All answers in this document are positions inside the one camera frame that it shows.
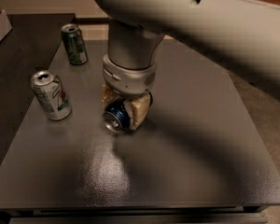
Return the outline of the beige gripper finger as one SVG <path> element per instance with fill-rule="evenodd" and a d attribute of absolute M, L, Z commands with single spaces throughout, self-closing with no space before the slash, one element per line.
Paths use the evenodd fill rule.
<path fill-rule="evenodd" d="M 125 101 L 125 109 L 130 118 L 130 130 L 135 131 L 143 123 L 149 110 L 150 101 L 149 94 Z"/>
<path fill-rule="evenodd" d="M 113 91 L 107 84 L 104 84 L 102 92 L 102 106 L 103 109 L 106 109 L 109 105 L 122 100 L 122 97 Z"/>

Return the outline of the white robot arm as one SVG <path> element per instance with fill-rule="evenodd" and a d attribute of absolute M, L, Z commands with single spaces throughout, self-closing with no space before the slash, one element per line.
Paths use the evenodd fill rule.
<path fill-rule="evenodd" d="M 169 35 L 280 101 L 280 6 L 258 0 L 95 0 L 110 18 L 103 119 L 136 129 L 151 101 L 154 54 Z"/>

